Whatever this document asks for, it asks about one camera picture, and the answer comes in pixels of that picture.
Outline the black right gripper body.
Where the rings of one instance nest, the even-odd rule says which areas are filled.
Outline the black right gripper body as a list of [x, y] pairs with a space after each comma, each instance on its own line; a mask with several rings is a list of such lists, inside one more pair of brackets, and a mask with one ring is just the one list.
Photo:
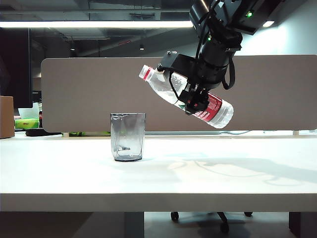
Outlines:
[[222, 44], [205, 41], [199, 54], [195, 72], [200, 87], [216, 88], [225, 77], [230, 58], [231, 52], [226, 51]]

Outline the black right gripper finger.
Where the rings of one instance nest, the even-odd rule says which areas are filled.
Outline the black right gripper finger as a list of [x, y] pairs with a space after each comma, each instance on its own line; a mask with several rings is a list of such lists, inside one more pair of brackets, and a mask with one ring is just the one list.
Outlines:
[[198, 101], [197, 101], [197, 109], [205, 110], [209, 105], [209, 89], [198, 87]]
[[185, 113], [187, 115], [192, 115], [198, 112], [198, 108], [196, 106], [195, 93], [182, 90], [179, 100], [185, 105]]

